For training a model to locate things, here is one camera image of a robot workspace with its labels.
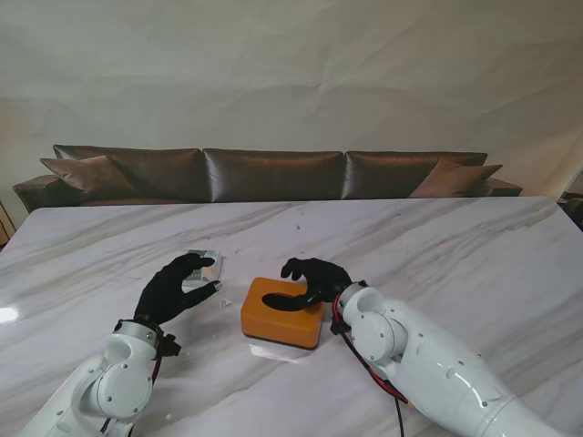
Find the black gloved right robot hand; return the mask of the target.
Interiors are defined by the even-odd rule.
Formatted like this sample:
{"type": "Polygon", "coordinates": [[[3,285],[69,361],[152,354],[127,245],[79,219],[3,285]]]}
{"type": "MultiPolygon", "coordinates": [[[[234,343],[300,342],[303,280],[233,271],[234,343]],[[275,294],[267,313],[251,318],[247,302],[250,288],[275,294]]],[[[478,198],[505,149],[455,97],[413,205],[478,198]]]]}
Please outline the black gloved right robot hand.
{"type": "Polygon", "coordinates": [[[303,295],[281,301],[285,310],[303,310],[320,302],[332,302],[346,288],[353,284],[347,271],[342,267],[322,259],[289,259],[281,269],[281,277],[306,280],[303,295]]]}

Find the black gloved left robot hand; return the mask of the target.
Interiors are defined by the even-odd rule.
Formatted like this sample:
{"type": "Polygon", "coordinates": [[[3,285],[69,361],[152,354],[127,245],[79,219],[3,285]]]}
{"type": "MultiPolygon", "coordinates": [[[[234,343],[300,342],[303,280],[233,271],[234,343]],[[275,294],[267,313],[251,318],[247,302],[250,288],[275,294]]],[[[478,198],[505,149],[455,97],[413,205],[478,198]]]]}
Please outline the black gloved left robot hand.
{"type": "Polygon", "coordinates": [[[142,290],[134,320],[161,325],[210,298],[219,291],[219,280],[188,292],[182,286],[184,280],[195,270],[213,264],[213,259],[203,258],[195,253],[187,253],[172,260],[142,290]]]}

